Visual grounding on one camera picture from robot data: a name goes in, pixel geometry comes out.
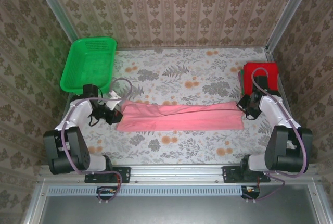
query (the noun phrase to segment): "floral mat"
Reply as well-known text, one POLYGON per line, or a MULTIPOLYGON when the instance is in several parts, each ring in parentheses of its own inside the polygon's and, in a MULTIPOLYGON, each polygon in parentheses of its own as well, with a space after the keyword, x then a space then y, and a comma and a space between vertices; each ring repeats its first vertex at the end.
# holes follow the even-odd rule
MULTIPOLYGON (((118 51, 113 76, 132 82, 134 102, 210 105, 239 101, 238 72, 249 61, 266 62, 263 48, 118 51)), ((120 82, 114 90, 124 95, 128 88, 120 82)), ((244 154, 263 153, 271 131, 263 114, 244 118, 244 130, 124 133, 115 127, 101 120, 86 125, 83 136, 91 153, 119 165, 238 163, 244 154)))

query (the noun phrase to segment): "table surface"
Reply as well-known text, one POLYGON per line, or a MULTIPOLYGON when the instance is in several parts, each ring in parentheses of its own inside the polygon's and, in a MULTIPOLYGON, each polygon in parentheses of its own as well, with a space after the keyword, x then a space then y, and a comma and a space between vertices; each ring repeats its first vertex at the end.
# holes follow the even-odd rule
MULTIPOLYGON (((131 101, 146 104, 211 105, 240 100, 239 69, 266 62, 263 48, 158 49, 118 51, 114 78, 133 84, 131 101)), ((116 84, 125 94, 129 86, 116 84)), ((101 120, 82 133, 91 153, 113 164, 238 163, 245 154, 265 151, 271 128, 264 115, 244 120, 244 130, 124 133, 101 120)))

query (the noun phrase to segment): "green basket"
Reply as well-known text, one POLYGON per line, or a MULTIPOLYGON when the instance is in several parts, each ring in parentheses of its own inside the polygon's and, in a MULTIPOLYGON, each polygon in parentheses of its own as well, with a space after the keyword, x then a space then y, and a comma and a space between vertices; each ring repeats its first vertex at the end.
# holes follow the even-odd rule
POLYGON ((73 42, 60 80, 61 88, 82 94, 83 85, 93 84, 108 93, 116 46, 116 41, 108 37, 81 38, 73 42))

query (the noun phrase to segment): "wall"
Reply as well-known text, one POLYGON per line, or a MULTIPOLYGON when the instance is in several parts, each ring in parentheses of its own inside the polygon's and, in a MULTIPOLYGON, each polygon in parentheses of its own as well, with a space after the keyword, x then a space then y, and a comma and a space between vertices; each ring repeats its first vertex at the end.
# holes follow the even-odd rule
POLYGON ((319 163, 333 202, 333 0, 302 0, 273 56, 293 116, 314 134, 319 163))
POLYGON ((0 223, 19 223, 29 205, 42 135, 66 103, 69 45, 45 0, 0 0, 0 223))
POLYGON ((82 38, 119 47, 263 46, 287 0, 59 0, 82 38))

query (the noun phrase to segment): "pink cloth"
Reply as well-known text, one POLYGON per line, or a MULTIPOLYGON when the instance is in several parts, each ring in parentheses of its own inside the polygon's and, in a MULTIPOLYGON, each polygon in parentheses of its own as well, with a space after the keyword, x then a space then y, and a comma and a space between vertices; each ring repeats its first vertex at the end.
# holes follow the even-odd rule
POLYGON ((210 106, 146 105, 126 101, 123 118, 117 125, 122 132, 242 130, 242 112, 235 102, 210 106))

